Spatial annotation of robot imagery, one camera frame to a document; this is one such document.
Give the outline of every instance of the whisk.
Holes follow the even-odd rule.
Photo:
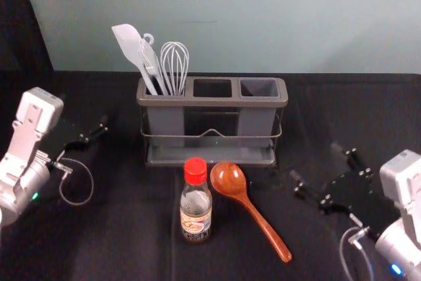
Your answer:
[[[180,42],[166,42],[161,47],[161,76],[170,95],[183,95],[189,68],[189,51]]]

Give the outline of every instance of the gray utensil caddy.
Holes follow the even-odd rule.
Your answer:
[[[183,96],[149,94],[140,79],[137,103],[148,165],[208,163],[273,165],[288,102],[280,78],[193,77]]]

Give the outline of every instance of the glass bottle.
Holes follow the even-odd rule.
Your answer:
[[[207,185],[207,166],[202,158],[190,158],[184,164],[186,184],[180,200],[180,220],[183,237],[190,243],[200,243],[210,236],[212,195]]]

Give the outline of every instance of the black tablecloth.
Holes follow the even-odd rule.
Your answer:
[[[89,204],[71,207],[58,195],[60,172],[28,210],[1,232],[2,280],[345,280],[338,242],[352,222],[322,215],[293,197],[289,171],[322,189],[347,170],[333,141],[358,147],[376,172],[403,149],[421,152],[421,85],[417,75],[288,74],[289,104],[276,168],[244,168],[253,203],[289,246],[280,262],[252,218],[213,192],[212,238],[188,245],[179,228],[181,168],[145,167],[136,103],[137,73],[56,72],[28,78],[0,73],[3,156],[11,122],[25,89],[39,86],[66,95],[63,117],[82,129],[107,113],[110,132],[83,153],[95,179]],[[89,189],[75,173],[81,192]],[[381,193],[378,173],[374,189]],[[376,280],[394,280],[388,263],[363,240]],[[346,246],[350,269],[367,279],[363,260]]]

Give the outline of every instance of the white silicone spatula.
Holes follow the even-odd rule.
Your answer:
[[[145,84],[151,95],[158,95],[151,78],[143,65],[143,57],[139,53],[141,36],[130,24],[120,24],[111,27],[124,56],[140,70]]]

